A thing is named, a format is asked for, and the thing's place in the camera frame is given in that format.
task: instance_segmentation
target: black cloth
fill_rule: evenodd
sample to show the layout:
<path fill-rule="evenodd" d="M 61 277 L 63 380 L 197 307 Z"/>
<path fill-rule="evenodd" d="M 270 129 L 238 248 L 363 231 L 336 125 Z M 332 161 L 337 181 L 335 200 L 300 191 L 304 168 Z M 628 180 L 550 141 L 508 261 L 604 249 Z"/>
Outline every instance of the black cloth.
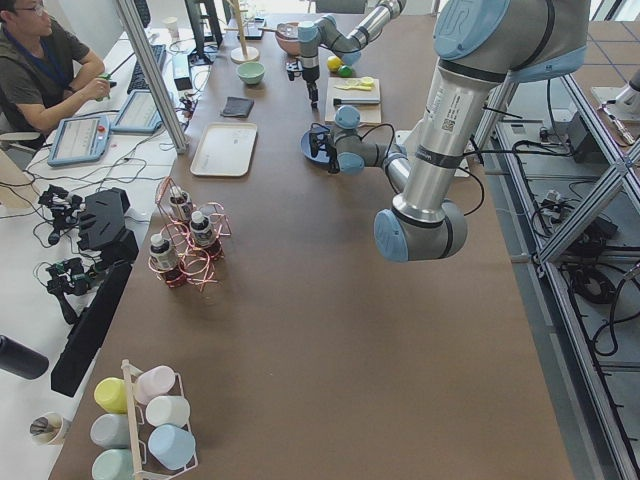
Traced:
<path fill-rule="evenodd" d="M 253 100 L 250 98 L 227 97 L 227 104 L 222 110 L 223 117 L 246 118 L 253 108 Z"/>

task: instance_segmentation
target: green ball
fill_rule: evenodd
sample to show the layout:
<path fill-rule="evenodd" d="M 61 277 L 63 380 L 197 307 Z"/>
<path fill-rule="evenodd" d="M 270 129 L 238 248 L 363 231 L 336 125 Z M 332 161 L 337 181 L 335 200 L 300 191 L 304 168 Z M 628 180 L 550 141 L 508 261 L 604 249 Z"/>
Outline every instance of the green ball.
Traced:
<path fill-rule="evenodd" d="M 342 78 L 350 77 L 351 75 L 353 75 L 353 68 L 351 68 L 349 65 L 343 65 L 338 69 L 338 75 L 340 75 Z"/>

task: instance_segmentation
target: pink bowl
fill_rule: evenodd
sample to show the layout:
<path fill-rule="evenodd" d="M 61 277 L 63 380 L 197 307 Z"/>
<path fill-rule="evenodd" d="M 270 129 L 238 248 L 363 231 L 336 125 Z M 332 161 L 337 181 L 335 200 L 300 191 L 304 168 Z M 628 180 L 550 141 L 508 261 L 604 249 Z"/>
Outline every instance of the pink bowl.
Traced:
<path fill-rule="evenodd" d="M 297 57 L 300 55 L 300 42 L 298 41 L 298 22 L 279 23 L 276 28 L 276 42 L 287 55 Z"/>

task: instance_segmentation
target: white tray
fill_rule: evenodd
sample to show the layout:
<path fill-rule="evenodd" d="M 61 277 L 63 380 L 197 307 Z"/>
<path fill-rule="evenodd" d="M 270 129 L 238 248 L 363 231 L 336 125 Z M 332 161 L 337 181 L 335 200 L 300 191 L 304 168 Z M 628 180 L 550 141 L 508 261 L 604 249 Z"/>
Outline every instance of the white tray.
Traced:
<path fill-rule="evenodd" d="M 257 133 L 255 123 L 210 123 L 191 162 L 191 173 L 241 177 L 249 171 Z"/>

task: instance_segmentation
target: mug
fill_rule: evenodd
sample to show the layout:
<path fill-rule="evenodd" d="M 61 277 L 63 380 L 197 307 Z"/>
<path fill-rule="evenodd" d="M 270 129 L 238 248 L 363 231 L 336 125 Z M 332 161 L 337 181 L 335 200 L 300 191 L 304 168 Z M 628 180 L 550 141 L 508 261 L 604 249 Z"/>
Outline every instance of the mug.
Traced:
<path fill-rule="evenodd" d="M 147 405 L 147 421 L 154 427 L 170 423 L 184 427 L 189 421 L 191 407 L 186 398 L 173 395 L 160 395 Z"/>
<path fill-rule="evenodd" d="M 93 392 L 93 398 L 107 413 L 127 413 L 124 380 L 109 377 L 102 380 Z"/>
<path fill-rule="evenodd" d="M 147 405 L 153 398 L 164 395 L 176 383 L 176 374 L 166 365 L 160 365 L 144 372 L 133 385 L 133 394 L 138 401 Z"/>
<path fill-rule="evenodd" d="M 105 450 L 91 467 L 93 480 L 131 480 L 133 478 L 133 457 L 131 450 L 112 448 Z"/>
<path fill-rule="evenodd" d="M 91 440 L 105 448 L 129 448 L 129 420 L 126 415 L 105 413 L 98 417 L 91 426 Z"/>
<path fill-rule="evenodd" d="M 149 451 L 169 470 L 179 470 L 195 455 L 196 440 L 187 430 L 161 425 L 149 435 Z"/>

